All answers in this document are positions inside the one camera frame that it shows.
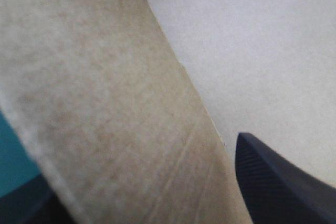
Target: cardboard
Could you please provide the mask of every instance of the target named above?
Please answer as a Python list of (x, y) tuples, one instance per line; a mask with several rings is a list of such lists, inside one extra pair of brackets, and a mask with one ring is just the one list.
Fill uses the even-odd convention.
[(146, 0), (0, 5), (0, 109), (78, 223), (251, 223)]

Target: black plastic object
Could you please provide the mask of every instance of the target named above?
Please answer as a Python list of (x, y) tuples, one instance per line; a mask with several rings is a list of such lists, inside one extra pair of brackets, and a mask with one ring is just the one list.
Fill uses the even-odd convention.
[(42, 175), (0, 198), (0, 223), (73, 224)]
[(238, 135), (235, 168), (254, 224), (336, 223), (335, 188), (303, 172), (249, 133)]

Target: teal fabric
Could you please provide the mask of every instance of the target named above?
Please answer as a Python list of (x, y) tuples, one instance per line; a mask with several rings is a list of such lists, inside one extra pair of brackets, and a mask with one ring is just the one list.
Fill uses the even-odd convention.
[(17, 135), (0, 112), (0, 197), (40, 173), (27, 156)]

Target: white wall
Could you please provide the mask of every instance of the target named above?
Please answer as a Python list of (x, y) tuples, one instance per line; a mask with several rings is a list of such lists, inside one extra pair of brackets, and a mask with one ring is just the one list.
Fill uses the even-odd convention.
[(230, 156), (252, 132), (336, 186), (336, 0), (148, 0)]

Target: textured black plastic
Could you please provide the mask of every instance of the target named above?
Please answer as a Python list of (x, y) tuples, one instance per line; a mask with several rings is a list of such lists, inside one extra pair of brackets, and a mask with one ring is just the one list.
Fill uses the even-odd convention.
[(249, 133), (238, 136), (235, 168), (254, 224), (336, 223), (336, 190)]

